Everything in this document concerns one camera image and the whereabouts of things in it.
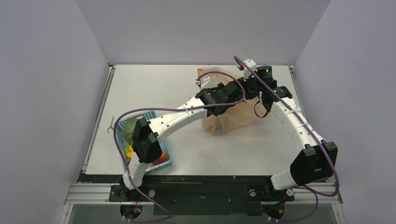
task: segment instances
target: plastic bag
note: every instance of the plastic bag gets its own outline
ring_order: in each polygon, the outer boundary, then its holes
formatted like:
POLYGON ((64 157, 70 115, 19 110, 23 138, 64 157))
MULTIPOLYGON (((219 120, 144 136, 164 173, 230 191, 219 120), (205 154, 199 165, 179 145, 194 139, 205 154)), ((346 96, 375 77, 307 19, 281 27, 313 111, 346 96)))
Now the plastic bag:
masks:
MULTIPOLYGON (((239 78, 235 74, 218 67, 198 69, 198 76, 208 71, 222 71, 233 76, 236 79, 239 78)), ((229 77, 221 74, 213 73, 209 76, 216 84, 219 84, 221 82, 226 85, 228 82, 232 81, 232 79, 230 79, 229 77)), ((242 103, 228 108, 224 114, 221 114, 219 116, 211 115, 207 118, 202 119, 203 130, 206 133, 216 136, 229 133, 239 127, 251 124, 256 119, 259 119, 254 111, 254 106, 257 101, 259 101, 258 98, 254 98, 252 100, 244 100, 242 103)), ((266 110, 262 104, 258 104, 256 106, 256 112, 257 114, 262 116, 263 114, 265 114, 266 110)))

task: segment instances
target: blue basket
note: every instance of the blue basket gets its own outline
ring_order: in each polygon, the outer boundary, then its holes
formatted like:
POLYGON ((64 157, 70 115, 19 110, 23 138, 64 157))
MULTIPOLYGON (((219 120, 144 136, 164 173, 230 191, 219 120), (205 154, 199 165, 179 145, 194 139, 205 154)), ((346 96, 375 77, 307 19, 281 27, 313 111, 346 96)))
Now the blue basket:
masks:
MULTIPOLYGON (((127 141, 125 141, 124 136, 122 136, 122 134, 121 134, 121 132, 122 132, 122 126, 123 126, 123 124, 126 122, 126 120, 128 120, 128 119, 131 119, 131 118, 135 118, 135 119, 137 118, 137 119, 139 119, 139 118, 142 118, 142 117, 143 117, 146 121, 147 121, 147 120, 150 120, 150 119, 154 119, 154 118, 156 118, 156 112, 155 112, 155 111, 147 111, 147 112, 144 112, 144 113, 142 113, 142 114, 135 115, 135 116, 133 116, 133 117, 129 117, 129 118, 122 119, 122 120, 120 120, 120 121, 118 122, 118 124, 117 124, 117 141, 118 141, 118 145, 120 146, 120 148, 121 148, 121 150, 122 150, 122 152, 123 152, 123 155, 122 155, 122 156, 123 156, 127 161, 129 161, 129 159, 127 158, 127 155, 125 154, 125 148, 127 147, 127 141)), ((170 153, 169 153, 169 150, 168 150, 168 146, 166 145, 166 142, 165 142, 165 141, 161 142, 161 143, 160 143, 160 146, 161 146, 161 148, 163 148, 163 149, 166 151, 166 153, 168 154, 168 160, 165 161, 165 162, 163 162, 163 163, 160 163, 160 164, 158 164, 158 165, 150 164, 150 165, 148 166, 148 168, 146 169, 146 173, 151 173, 151 172, 160 170, 160 169, 162 169, 162 168, 164 168, 164 167, 169 166, 170 163, 172 162, 172 158, 171 158, 171 156, 170 156, 170 153)))

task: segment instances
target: white table surface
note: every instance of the white table surface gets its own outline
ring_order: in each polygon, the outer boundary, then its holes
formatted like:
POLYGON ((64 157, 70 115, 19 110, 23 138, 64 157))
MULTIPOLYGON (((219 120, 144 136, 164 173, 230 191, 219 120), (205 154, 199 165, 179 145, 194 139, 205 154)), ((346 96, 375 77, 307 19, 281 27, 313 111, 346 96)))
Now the white table surface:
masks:
MULTIPOLYGON (((176 108, 199 92, 198 68, 221 67, 242 76, 235 65, 117 65, 86 174, 124 173, 113 133, 112 117, 143 107, 176 108)), ((298 103, 287 66, 273 66, 278 86, 286 86, 298 103)), ((172 165, 155 175, 273 175, 289 167, 297 150, 279 120, 269 114, 231 133, 212 136, 195 121, 166 139, 172 165)))

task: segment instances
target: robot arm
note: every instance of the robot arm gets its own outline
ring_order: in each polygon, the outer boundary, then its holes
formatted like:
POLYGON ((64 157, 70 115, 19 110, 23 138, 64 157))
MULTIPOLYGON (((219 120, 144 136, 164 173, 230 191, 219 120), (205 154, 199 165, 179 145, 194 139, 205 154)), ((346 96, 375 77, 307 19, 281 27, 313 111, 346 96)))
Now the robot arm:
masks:
MULTIPOLYGON (((256 69, 256 64, 253 60, 247 59, 244 62, 250 68, 256 69)), ((264 107, 268 111, 271 111, 286 128, 296 149, 299 151, 298 156, 287 170, 271 176, 273 189, 282 190, 332 176, 332 170, 323 152, 313 137, 303 127, 303 125, 307 125, 312 129, 311 125, 303 117, 301 108, 296 105, 287 88, 277 86, 276 80, 272 78, 272 67, 258 67, 257 74, 282 100, 291 106, 292 110, 287 109, 254 76, 251 76, 250 73, 245 71, 244 77, 238 81, 242 83, 246 92, 246 99, 259 97, 264 107), (298 113, 303 118, 303 124, 299 122, 293 112, 298 113)), ((132 160, 128 166, 136 186, 139 187, 141 185, 142 177, 148 165, 161 156, 162 151, 159 143, 164 141, 166 137, 195 120, 203 119, 210 115, 218 116, 223 114, 231 106, 215 106, 195 110, 187 110, 187 108, 236 102, 242 97, 242 91, 235 81, 229 82, 227 85, 219 84, 216 86, 211 78, 206 76, 198 81, 197 84, 201 87, 201 91, 188 102, 178 107, 178 109, 186 109, 186 111, 165 114, 150 121, 146 121, 145 119, 138 120, 133 137, 135 155, 132 156, 132 160)), ((335 164, 338 151, 335 144, 333 142, 325 142, 316 133, 315 136, 321 140, 333 164, 335 164)), ((127 172, 123 175, 123 180, 125 187, 133 189, 127 172)))

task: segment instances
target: gray wall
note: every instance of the gray wall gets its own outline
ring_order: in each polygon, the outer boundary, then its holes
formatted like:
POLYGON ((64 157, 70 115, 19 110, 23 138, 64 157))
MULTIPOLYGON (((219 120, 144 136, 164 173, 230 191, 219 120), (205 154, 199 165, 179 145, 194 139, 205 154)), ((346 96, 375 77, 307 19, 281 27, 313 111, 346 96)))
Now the gray wall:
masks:
POLYGON ((294 64, 330 0, 76 0, 110 63, 294 64))
POLYGON ((396 223, 396 1, 332 0, 300 56, 309 121, 339 146, 347 221, 396 223))
POLYGON ((0 223, 55 223, 108 73, 74 0, 0 2, 0 223))

